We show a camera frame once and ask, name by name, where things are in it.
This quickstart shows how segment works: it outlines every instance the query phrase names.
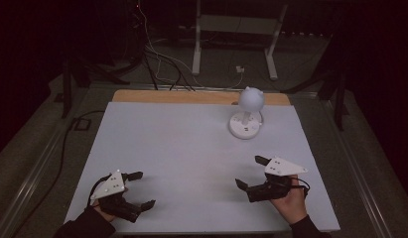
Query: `white table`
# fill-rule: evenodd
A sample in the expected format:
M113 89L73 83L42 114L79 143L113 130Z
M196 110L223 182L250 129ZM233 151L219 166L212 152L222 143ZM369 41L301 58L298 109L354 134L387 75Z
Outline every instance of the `white table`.
M321 230L339 230L324 183L293 106L265 106L251 140L227 128L234 105L110 102L79 180L67 220L85 207L95 182L109 173L141 171L128 181L131 203L156 199L136 223L113 221L120 234L259 233L289 230L268 202L248 201L234 179L265 181L254 156L280 156L309 170L307 208Z

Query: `hand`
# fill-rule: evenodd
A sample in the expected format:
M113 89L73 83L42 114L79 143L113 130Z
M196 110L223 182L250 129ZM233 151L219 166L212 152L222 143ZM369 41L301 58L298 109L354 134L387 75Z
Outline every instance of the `hand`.
M290 176L292 185L299 185L297 176ZM277 208L289 224L295 224L305 218L308 213L305 204L305 195L302 188L291 188L285 197L272 199L271 203Z
M114 218L116 218L115 215L110 215L110 214L105 213L104 211L101 210L101 207L99 207L98 199L94 201L92 206L106 221L112 222L114 220Z

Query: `metal stand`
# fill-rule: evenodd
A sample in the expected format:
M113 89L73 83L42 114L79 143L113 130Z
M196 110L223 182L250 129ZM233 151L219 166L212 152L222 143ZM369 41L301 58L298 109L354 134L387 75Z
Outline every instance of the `metal stand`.
M203 15L201 13L201 0L198 0L195 52L194 62L192 65L192 74L199 75L201 71L201 31L239 32L262 35L271 35L273 33L271 45L265 49L264 54L269 70L269 78L271 78L271 80L277 80L278 74L272 55L281 32L282 23L287 12L287 8L288 5L283 5L278 19L225 17Z

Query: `sleeve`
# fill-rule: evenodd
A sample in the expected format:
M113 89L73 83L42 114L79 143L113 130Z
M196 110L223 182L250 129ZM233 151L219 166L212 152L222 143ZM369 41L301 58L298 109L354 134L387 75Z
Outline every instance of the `sleeve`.
M290 225L293 231L293 238L331 238L329 233L318 230L310 216L306 216L297 223Z
M93 207L87 208L75 221L68 221L55 234L55 238L110 237L116 230Z

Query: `desk lamp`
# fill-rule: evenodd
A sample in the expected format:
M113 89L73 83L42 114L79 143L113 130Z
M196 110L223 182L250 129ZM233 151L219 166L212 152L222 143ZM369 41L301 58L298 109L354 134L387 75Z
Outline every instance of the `desk lamp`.
M238 105L241 112L235 113L229 121L229 130L239 139L247 140L256 136L262 123L257 119L265 103L263 92L254 87L246 87L241 93Z

